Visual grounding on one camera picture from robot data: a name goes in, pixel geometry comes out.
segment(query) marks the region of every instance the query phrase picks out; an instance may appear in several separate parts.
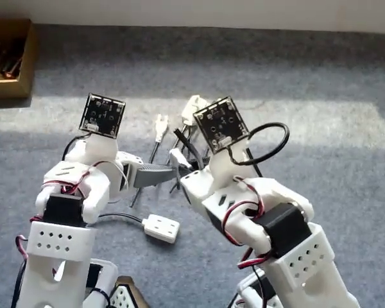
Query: floor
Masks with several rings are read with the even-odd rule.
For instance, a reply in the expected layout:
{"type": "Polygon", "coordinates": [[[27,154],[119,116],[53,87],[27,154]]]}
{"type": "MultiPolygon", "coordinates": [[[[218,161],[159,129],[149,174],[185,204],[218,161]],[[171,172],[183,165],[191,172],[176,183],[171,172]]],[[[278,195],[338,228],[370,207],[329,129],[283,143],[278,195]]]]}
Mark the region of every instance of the floor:
{"type": "MultiPolygon", "coordinates": [[[[347,288],[361,307],[385,307],[385,36],[293,31],[39,26],[31,99],[0,101],[0,307],[8,307],[43,174],[77,134],[89,92],[127,102],[119,144],[148,159],[153,119],[171,130],[190,95],[231,95],[253,128],[289,125],[291,138],[261,164],[314,205],[347,288]]],[[[254,154],[280,137],[252,141],[254,154]]],[[[174,136],[164,139],[164,163],[174,136]]],[[[181,222],[175,245],[146,238],[131,222],[99,225],[94,256],[115,262],[155,307],[226,307],[250,271],[243,249],[188,208],[171,183],[109,210],[181,222]]]]}

